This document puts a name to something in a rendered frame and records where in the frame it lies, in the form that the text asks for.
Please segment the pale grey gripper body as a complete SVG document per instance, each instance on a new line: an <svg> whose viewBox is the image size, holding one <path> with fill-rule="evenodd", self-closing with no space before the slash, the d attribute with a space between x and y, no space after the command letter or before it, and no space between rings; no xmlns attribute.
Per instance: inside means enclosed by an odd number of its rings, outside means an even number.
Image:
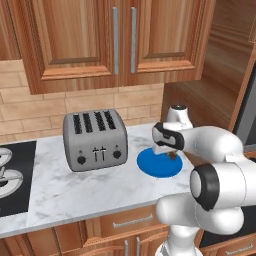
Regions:
<svg viewBox="0 0 256 256"><path fill-rule="evenodd" d="M159 154L167 153L168 147L167 146L159 146L156 143L154 143L152 146L152 151L155 155L159 155Z"/></svg>

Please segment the round blue plate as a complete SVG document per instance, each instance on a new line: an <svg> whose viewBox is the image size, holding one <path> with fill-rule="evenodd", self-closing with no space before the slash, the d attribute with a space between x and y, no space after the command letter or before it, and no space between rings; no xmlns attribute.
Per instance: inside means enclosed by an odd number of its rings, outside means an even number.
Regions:
<svg viewBox="0 0 256 256"><path fill-rule="evenodd" d="M147 148L138 154L137 165L141 171L156 178L173 177L183 167L182 159L179 155L174 158L167 153L156 155L151 148Z"/></svg>

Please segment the silver four-slot toaster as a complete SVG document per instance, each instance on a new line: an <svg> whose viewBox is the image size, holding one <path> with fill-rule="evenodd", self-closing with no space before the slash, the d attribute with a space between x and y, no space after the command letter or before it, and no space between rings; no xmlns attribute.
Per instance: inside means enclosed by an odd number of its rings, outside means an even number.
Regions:
<svg viewBox="0 0 256 256"><path fill-rule="evenodd" d="M128 135L115 109L67 114L63 120L66 160L73 172L124 164L128 159Z"/></svg>

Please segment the wooden drawer front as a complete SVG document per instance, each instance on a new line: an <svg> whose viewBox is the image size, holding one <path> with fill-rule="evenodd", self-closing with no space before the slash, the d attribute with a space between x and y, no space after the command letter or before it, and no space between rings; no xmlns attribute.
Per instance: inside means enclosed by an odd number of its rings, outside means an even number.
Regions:
<svg viewBox="0 0 256 256"><path fill-rule="evenodd" d="M254 248L242 253L237 253L231 256L256 256L256 233L231 239L218 244L202 247L199 249L203 256L227 256L226 251L235 251L239 248L244 248L253 244Z"/></svg>
<svg viewBox="0 0 256 256"><path fill-rule="evenodd" d="M139 219L143 217L147 217L150 214L153 215L153 220L145 221L121 228L113 228L112 223L122 223L126 221L130 221L133 219ZM100 225L101 225L101 235L103 237L109 237L113 235L118 235L126 232L137 231L143 228L149 228L155 225L159 225L160 222L156 217L155 206L150 205L146 207L141 207L133 210L123 211L111 215L102 216L100 218Z"/></svg>

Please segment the tall wooden cabinet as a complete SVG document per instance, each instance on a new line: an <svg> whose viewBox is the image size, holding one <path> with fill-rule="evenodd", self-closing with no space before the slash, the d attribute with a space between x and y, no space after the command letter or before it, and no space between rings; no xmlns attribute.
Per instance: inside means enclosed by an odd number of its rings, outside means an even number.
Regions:
<svg viewBox="0 0 256 256"><path fill-rule="evenodd" d="M256 0L216 0L202 77L164 86L161 119L188 107L195 126L231 131L256 62Z"/></svg>

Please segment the grey built-in oven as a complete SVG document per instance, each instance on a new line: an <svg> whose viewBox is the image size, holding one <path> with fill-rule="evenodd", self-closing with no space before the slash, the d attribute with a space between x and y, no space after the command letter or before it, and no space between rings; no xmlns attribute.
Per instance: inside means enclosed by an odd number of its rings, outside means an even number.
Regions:
<svg viewBox="0 0 256 256"><path fill-rule="evenodd" d="M240 138L246 152L256 151L256 62L252 68L233 133Z"/></svg>

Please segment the wooden base cupboard door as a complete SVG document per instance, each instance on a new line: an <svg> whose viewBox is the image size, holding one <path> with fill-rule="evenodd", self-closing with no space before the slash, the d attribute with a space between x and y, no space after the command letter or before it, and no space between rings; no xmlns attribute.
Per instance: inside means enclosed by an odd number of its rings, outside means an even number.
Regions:
<svg viewBox="0 0 256 256"><path fill-rule="evenodd" d="M137 234L132 242L131 256L136 256L136 237L140 238L140 256L155 256L156 250L165 241L168 231L156 229Z"/></svg>
<svg viewBox="0 0 256 256"><path fill-rule="evenodd" d="M130 253L130 239L121 238L87 244L82 248L64 252L62 256L124 256L124 240L128 240Z"/></svg>
<svg viewBox="0 0 256 256"><path fill-rule="evenodd" d="M83 221L0 239L0 256L64 256L87 240Z"/></svg>

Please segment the black appliance front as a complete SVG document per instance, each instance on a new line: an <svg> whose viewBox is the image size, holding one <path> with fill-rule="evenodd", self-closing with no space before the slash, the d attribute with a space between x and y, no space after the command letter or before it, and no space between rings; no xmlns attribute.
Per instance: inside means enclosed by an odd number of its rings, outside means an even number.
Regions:
<svg viewBox="0 0 256 256"><path fill-rule="evenodd" d="M205 231L200 242L200 248L256 233L256 206L242 207L242 211L244 213L244 224L237 233L218 235Z"/></svg>

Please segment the black hob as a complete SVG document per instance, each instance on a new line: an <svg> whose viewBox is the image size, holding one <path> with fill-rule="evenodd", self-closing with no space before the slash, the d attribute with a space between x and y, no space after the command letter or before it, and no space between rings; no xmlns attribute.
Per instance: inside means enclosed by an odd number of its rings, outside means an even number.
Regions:
<svg viewBox="0 0 256 256"><path fill-rule="evenodd" d="M36 142L0 145L0 217L28 211Z"/></svg>

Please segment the narrow wooden wall cupboard door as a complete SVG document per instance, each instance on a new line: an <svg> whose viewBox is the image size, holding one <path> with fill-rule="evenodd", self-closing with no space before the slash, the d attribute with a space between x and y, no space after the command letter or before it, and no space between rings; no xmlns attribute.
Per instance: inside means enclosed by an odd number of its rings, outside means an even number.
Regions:
<svg viewBox="0 0 256 256"><path fill-rule="evenodd" d="M124 0L123 84L201 78L216 0ZM130 71L131 7L136 7L136 64Z"/></svg>

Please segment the wide wooden wall cupboard door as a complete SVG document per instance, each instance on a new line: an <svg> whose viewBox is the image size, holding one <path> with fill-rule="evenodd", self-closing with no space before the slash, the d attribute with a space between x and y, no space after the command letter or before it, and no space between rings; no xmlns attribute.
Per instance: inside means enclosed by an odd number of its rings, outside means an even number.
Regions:
<svg viewBox="0 0 256 256"><path fill-rule="evenodd" d="M122 0L8 0L30 92L121 85ZM113 14L118 8L118 75Z"/></svg>

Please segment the plain wooden wall cupboard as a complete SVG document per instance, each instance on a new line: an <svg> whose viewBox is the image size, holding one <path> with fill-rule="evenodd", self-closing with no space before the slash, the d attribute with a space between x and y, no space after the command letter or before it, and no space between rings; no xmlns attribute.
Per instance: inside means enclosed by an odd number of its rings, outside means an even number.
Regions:
<svg viewBox="0 0 256 256"><path fill-rule="evenodd" d="M8 0L0 0L0 61L21 58Z"/></svg>

